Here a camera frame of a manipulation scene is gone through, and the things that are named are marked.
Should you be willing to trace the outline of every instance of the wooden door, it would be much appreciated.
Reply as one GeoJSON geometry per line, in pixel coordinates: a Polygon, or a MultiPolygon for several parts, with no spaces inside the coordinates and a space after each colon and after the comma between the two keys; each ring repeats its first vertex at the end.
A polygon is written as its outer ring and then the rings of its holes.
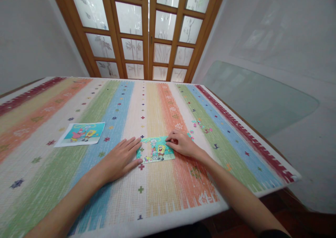
{"type": "Polygon", "coordinates": [[[91,77],[190,83],[222,0],[56,2],[91,77]]]}
{"type": "Polygon", "coordinates": [[[56,1],[90,76],[148,79],[148,0],[56,1]]]}
{"type": "Polygon", "coordinates": [[[150,80],[190,83],[222,0],[150,0],[150,80]]]}

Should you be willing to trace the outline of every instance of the colorful striped tablecloth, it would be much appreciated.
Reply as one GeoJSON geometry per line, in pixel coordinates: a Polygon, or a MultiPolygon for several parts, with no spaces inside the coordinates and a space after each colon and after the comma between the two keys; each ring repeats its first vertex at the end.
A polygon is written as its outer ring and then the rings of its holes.
{"type": "MultiPolygon", "coordinates": [[[[190,134],[258,197],[300,174],[201,85],[49,77],[0,100],[0,237],[21,237],[124,138],[190,134]],[[69,123],[105,122],[98,144],[54,148],[69,123]]],[[[101,188],[72,237],[142,237],[228,209],[206,170],[141,164],[101,188]]]]}

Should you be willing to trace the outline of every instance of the patrick star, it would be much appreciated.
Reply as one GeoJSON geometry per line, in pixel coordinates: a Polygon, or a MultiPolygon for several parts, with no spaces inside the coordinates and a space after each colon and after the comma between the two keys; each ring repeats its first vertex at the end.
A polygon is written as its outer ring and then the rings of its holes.
{"type": "Polygon", "coordinates": [[[77,133],[76,132],[73,132],[73,136],[71,137],[70,139],[70,142],[76,142],[78,141],[78,139],[84,135],[86,133],[86,131],[83,132],[83,129],[81,128],[77,133]]]}

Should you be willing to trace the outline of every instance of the hand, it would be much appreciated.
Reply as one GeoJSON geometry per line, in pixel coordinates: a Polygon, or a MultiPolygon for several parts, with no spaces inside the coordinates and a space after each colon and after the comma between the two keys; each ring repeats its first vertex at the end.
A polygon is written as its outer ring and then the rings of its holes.
{"type": "Polygon", "coordinates": [[[98,182],[99,186],[121,178],[142,163],[142,159],[130,162],[141,145],[140,138],[132,137],[129,140],[122,140],[89,171],[90,177],[98,182]]]}
{"type": "Polygon", "coordinates": [[[206,155],[206,152],[198,147],[186,133],[178,129],[174,129],[169,134],[166,142],[167,146],[184,156],[198,159],[201,155],[206,155]]]}

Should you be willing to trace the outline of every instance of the wooden frame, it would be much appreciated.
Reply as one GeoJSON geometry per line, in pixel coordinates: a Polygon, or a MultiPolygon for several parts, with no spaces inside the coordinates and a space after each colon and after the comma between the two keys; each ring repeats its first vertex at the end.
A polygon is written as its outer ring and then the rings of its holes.
{"type": "Polygon", "coordinates": [[[142,64],[144,79],[148,79],[148,2],[147,0],[102,0],[109,30],[83,27],[77,8],[73,0],[56,0],[70,33],[76,43],[80,55],[91,77],[101,77],[96,61],[115,62],[118,67],[119,77],[127,79],[126,63],[142,64]],[[120,33],[116,2],[141,6],[143,35],[120,33]],[[93,55],[86,33],[110,36],[115,58],[96,57],[93,55]],[[121,43],[121,38],[142,41],[143,61],[126,60],[121,43]]]}
{"type": "Polygon", "coordinates": [[[162,66],[167,67],[167,77],[166,81],[170,81],[172,77],[173,68],[187,69],[187,73],[184,78],[184,83],[191,83],[192,78],[195,74],[196,67],[199,62],[199,58],[202,55],[205,44],[208,40],[210,31],[214,24],[216,15],[218,13],[219,7],[222,0],[209,0],[208,7],[205,13],[192,11],[185,9],[185,4],[187,0],[179,0],[178,7],[170,7],[167,5],[158,4],[156,0],[150,0],[150,19],[149,19],[149,68],[148,68],[148,77],[150,80],[153,80],[153,67],[162,66]],[[173,34],[173,40],[164,40],[155,38],[155,19],[156,11],[162,11],[167,13],[176,14],[175,28],[173,34]],[[198,37],[195,44],[179,42],[180,33],[182,29],[183,16],[189,16],[197,19],[201,19],[202,25],[198,33],[198,37]],[[166,45],[171,45],[169,63],[157,63],[154,62],[154,44],[162,43],[166,45]],[[174,65],[177,47],[187,47],[193,48],[193,53],[188,66],[174,65]]]}
{"type": "Polygon", "coordinates": [[[144,66],[143,67],[143,72],[144,72],[143,78],[147,80],[148,79],[148,71],[147,71],[148,69],[148,31],[147,31],[148,30],[148,20],[147,20],[148,0],[111,0],[111,5],[112,5],[112,13],[113,13],[114,22],[116,24],[115,30],[117,34],[119,53],[120,53],[121,63],[123,66],[122,69],[124,72],[125,79],[127,78],[126,64],[131,63],[131,64],[142,64],[144,66]],[[120,32],[116,2],[122,2],[122,3],[137,5],[141,7],[142,35],[127,34],[127,33],[120,32]],[[123,45],[121,41],[122,38],[142,41],[143,61],[125,59],[124,49],[122,47],[123,45]]]}
{"type": "Polygon", "coordinates": [[[147,33],[147,30],[148,30],[148,22],[147,22],[148,1],[147,0],[102,0],[102,1],[104,4],[104,9],[105,9],[105,14],[106,14],[106,19],[107,19],[107,24],[109,26],[109,30],[83,27],[74,1],[73,0],[56,0],[61,10],[61,13],[65,19],[65,22],[70,30],[70,33],[76,43],[78,51],[91,77],[101,77],[96,61],[106,61],[106,62],[115,62],[117,64],[119,76],[121,79],[127,79],[126,64],[131,63],[131,64],[142,64],[144,66],[143,72],[144,72],[145,80],[153,80],[153,66],[161,66],[161,67],[168,68],[166,81],[170,81],[172,77],[173,68],[179,68],[179,69],[187,70],[187,73],[184,78],[184,83],[191,83],[222,0],[209,0],[209,4],[208,4],[208,7],[205,13],[185,9],[185,4],[187,0],[179,0],[179,3],[178,3],[179,5],[177,8],[170,7],[170,6],[163,5],[163,4],[158,4],[156,3],[156,0],[150,0],[150,4],[151,4],[150,5],[150,20],[149,20],[150,40],[148,40],[148,33],[147,33]],[[122,2],[126,4],[141,6],[142,35],[126,34],[126,33],[120,32],[119,20],[118,20],[117,9],[116,9],[116,2],[122,2]],[[172,13],[176,15],[174,34],[173,34],[173,39],[171,41],[155,38],[156,10],[167,12],[167,13],[172,13]],[[179,37],[181,33],[182,22],[183,22],[184,16],[190,16],[193,18],[203,20],[195,44],[179,42],[179,37]],[[95,57],[93,55],[91,46],[89,44],[89,41],[85,33],[110,36],[111,41],[112,41],[113,51],[115,54],[115,59],[105,58],[105,57],[95,57]],[[142,41],[143,61],[125,59],[122,40],[121,40],[122,38],[142,41]],[[169,58],[168,63],[154,62],[154,44],[155,43],[171,45],[170,58],[169,58]],[[174,65],[178,46],[194,49],[188,66],[174,65]]]}

